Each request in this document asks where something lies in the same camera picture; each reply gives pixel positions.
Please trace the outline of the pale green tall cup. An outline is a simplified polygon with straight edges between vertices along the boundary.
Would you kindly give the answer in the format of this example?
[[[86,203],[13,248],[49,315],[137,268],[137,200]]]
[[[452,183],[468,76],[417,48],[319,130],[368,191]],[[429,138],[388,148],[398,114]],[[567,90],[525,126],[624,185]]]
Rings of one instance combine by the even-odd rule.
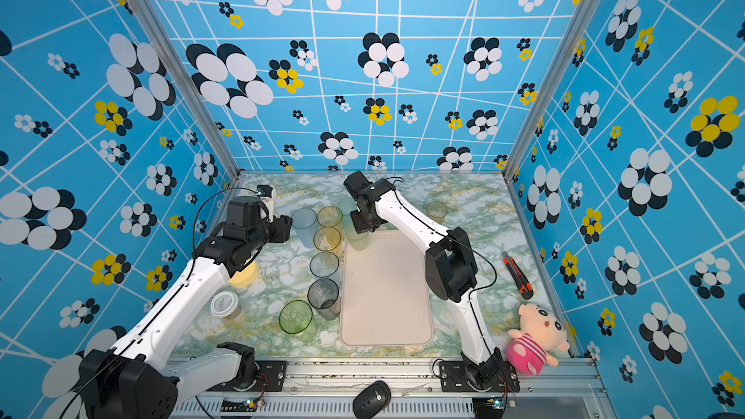
[[[365,250],[369,244],[369,235],[370,233],[367,231],[357,232],[351,221],[345,223],[345,236],[353,249],[357,251]]]

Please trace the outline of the blue-grey translucent cup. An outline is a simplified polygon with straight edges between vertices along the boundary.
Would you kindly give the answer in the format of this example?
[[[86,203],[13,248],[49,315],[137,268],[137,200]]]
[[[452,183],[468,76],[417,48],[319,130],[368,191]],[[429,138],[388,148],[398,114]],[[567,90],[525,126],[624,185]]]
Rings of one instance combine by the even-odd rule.
[[[314,236],[320,226],[317,222],[317,214],[311,208],[301,208],[293,211],[291,215],[292,229],[305,248],[314,248]]]

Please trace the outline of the small amber cup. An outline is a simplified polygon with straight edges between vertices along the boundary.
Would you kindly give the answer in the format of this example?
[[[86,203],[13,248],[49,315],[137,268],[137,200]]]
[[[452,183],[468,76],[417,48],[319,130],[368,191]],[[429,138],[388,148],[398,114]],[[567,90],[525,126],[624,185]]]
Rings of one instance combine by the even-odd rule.
[[[448,214],[448,206],[446,203],[441,201],[432,201],[427,205],[426,213],[428,217],[432,218],[434,221],[443,223]]]

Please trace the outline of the dark smoky cup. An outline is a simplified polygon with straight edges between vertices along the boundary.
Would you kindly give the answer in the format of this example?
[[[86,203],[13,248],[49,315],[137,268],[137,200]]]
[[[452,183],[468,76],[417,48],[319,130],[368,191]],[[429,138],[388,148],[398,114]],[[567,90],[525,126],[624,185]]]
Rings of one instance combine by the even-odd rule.
[[[316,279],[308,289],[308,303],[324,319],[334,320],[341,313],[341,292],[333,279]]]

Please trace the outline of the green translucent cup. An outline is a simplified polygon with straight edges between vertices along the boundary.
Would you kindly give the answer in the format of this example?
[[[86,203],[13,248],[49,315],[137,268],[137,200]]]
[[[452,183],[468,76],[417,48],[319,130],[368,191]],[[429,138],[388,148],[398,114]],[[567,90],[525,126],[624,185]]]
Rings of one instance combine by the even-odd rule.
[[[314,321],[314,310],[303,300],[293,300],[285,305],[279,314],[279,327],[285,334],[300,335],[310,328]]]

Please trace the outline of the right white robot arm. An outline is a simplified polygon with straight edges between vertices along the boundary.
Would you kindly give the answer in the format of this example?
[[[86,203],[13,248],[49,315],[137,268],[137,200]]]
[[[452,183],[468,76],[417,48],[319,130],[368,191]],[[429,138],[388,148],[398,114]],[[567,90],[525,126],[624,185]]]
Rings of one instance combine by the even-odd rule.
[[[356,232],[374,232],[389,223],[423,253],[426,283],[447,302],[455,318],[469,382],[478,391],[491,388],[502,376],[502,352],[490,337],[480,309],[477,253],[466,231],[430,219],[389,178],[371,182],[363,173],[354,172],[343,186],[357,206],[350,213]]]

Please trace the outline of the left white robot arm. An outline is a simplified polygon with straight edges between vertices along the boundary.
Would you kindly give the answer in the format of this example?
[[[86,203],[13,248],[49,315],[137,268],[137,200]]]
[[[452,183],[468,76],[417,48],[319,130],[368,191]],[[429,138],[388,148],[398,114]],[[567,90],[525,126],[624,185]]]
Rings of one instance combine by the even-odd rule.
[[[264,246],[289,240],[292,220],[275,215],[276,197],[271,186],[260,184],[229,202],[225,221],[196,246],[153,309],[111,347],[85,354],[71,405],[82,407],[88,418],[168,418],[184,401],[219,384],[254,386],[260,376],[255,351],[241,343],[221,343],[174,368],[167,362],[219,290],[232,277],[255,277]]]

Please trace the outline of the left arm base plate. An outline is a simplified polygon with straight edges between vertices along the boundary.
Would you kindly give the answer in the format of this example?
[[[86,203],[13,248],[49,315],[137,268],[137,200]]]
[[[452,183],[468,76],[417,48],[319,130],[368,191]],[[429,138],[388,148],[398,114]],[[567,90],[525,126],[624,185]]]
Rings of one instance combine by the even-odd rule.
[[[209,392],[279,393],[283,390],[287,367],[285,360],[259,360],[255,363],[252,381],[234,379],[211,387]]]

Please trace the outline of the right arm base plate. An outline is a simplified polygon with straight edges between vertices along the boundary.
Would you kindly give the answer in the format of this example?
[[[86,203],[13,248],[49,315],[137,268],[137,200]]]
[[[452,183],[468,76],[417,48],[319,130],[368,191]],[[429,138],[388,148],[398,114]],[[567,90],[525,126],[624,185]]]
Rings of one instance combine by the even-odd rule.
[[[477,366],[472,362],[437,361],[433,373],[444,393],[519,393],[520,382],[512,364],[502,361]]]

